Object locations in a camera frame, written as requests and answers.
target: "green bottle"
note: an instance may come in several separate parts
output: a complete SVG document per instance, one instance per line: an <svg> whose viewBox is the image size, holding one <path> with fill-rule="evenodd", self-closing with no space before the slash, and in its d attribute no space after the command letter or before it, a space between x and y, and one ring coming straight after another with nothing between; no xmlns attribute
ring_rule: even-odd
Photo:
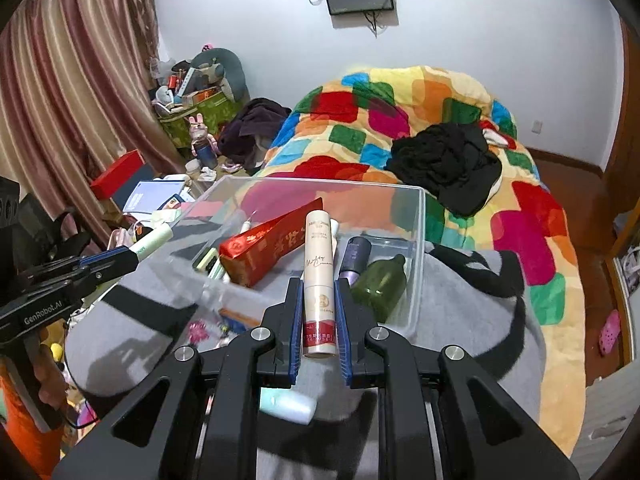
<svg viewBox="0 0 640 480"><path fill-rule="evenodd" d="M351 293L357 303L373 309L378 323L384 323L405 288L404 256L396 254L390 260L377 260L370 264L351 287Z"/></svg>

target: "multicolored quilt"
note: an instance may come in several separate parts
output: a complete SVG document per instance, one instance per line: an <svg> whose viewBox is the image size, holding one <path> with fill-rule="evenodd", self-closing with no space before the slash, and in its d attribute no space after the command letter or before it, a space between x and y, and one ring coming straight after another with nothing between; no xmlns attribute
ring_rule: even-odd
<svg viewBox="0 0 640 480"><path fill-rule="evenodd" d="M504 136L490 149L502 183L472 218L428 196L425 238L453 248L518 254L547 349L540 425L570 454L584 415L584 294L566 216L519 143L513 116L475 79L415 66L347 75L311 91L267 153L259 176L398 183L384 171L394 139L441 122L471 123Z"/></svg>

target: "orange sleeve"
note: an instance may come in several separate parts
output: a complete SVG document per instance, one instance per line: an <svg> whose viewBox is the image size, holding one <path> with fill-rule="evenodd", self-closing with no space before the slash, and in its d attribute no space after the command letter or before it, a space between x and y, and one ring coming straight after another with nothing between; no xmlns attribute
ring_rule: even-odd
<svg viewBox="0 0 640 480"><path fill-rule="evenodd" d="M49 433L40 433L5 373L0 374L0 386L4 392L7 412L5 429L9 438L36 473L43 480L49 479L60 460L63 427Z"/></svg>

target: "patterned bedspread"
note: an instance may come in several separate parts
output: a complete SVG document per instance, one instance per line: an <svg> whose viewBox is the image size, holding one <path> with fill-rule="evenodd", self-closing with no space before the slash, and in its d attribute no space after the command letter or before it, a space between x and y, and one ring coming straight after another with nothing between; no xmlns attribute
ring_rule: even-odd
<svg viewBox="0 0 640 480"><path fill-rule="evenodd" d="M384 171L392 141L430 124L484 121L508 140L491 146L502 162L498 193L458 218L428 196L425 238L453 248L518 254L545 335L540 425L570 454L584 415L584 295L566 216L511 113L468 75L427 66L372 69L316 88L296 106L267 153L260 176L398 182Z"/></svg>

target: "pink crocs shoe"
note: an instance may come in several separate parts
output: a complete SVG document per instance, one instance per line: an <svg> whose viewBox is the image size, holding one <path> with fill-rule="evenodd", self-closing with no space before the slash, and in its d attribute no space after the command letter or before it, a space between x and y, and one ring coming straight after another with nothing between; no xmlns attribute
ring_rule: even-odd
<svg viewBox="0 0 640 480"><path fill-rule="evenodd" d="M607 355L613 350L613 345L616 343L616 339L620 335L620 314L617 310L614 310L607 321L604 323L602 330L600 331L600 338L598 339L598 346L600 347L600 353Z"/></svg>

